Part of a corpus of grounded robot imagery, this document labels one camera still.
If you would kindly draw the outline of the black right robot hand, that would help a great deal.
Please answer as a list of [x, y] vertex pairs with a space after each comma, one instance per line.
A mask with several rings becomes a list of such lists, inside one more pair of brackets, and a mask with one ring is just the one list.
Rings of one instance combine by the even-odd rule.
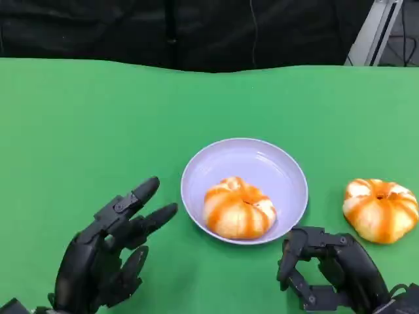
[[[311, 285], [296, 269], [297, 262], [319, 260], [329, 285]], [[385, 281], [367, 251], [350, 234], [330, 234], [320, 227], [291, 229], [282, 244], [277, 280], [282, 291], [291, 288], [305, 311], [373, 313], [390, 301]]]

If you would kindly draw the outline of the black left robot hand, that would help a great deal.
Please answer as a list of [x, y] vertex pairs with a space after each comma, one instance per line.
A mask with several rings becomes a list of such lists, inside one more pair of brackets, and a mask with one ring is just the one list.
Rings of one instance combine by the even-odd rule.
[[127, 195], [115, 196], [74, 236], [48, 296], [55, 312], [96, 313], [135, 293], [149, 253], [147, 238], [177, 213], [177, 204], [171, 203], [146, 217], [137, 214], [159, 186], [158, 177], [151, 177]]

